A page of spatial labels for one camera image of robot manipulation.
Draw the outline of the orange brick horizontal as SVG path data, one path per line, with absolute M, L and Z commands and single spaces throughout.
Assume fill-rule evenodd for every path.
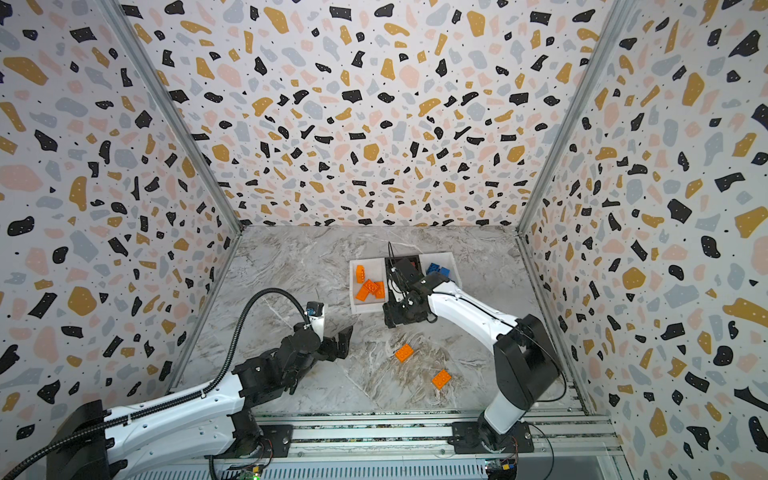
M 375 290 L 377 288 L 377 285 L 372 282 L 371 280 L 366 280 L 358 290 L 358 293 L 355 295 L 355 299 L 358 302 L 365 302 L 367 298 L 371 295 L 375 294 Z

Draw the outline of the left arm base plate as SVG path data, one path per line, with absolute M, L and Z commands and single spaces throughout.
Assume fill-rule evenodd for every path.
M 233 444 L 213 458 L 248 462 L 286 458 L 293 432 L 294 427 L 290 424 L 236 427 Z

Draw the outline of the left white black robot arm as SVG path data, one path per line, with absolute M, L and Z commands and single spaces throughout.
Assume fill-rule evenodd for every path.
M 105 430 L 60 446 L 49 454 L 49 479 L 129 479 L 195 457 L 243 457 L 264 449 L 281 454 L 276 436 L 264 433 L 252 415 L 256 406 L 293 394 L 312 367 L 344 359 L 353 329 L 329 338 L 316 325 L 296 325 L 279 347 L 236 365 L 216 387 L 201 384 L 156 400 L 119 407 L 101 402 L 79 407 L 58 440 L 106 423 Z

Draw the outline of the orange long brick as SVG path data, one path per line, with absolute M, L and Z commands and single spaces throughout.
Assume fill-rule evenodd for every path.
M 402 347 L 400 347 L 394 354 L 395 358 L 401 362 L 406 362 L 412 355 L 414 354 L 414 349 L 408 345 L 405 344 Z

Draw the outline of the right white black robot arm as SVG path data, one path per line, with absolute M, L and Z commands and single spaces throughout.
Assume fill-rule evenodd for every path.
M 408 287 L 383 306 L 389 328 L 445 319 L 487 347 L 493 355 L 496 394 L 478 417 L 472 446 L 501 452 L 513 427 L 562 376 L 551 338 L 534 315 L 503 313 L 475 299 L 441 274 Z

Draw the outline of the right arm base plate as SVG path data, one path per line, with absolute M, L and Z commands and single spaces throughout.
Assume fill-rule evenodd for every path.
M 512 455 L 534 451 L 529 426 L 520 421 L 504 434 L 497 434 L 479 421 L 453 422 L 447 442 L 456 454 Z

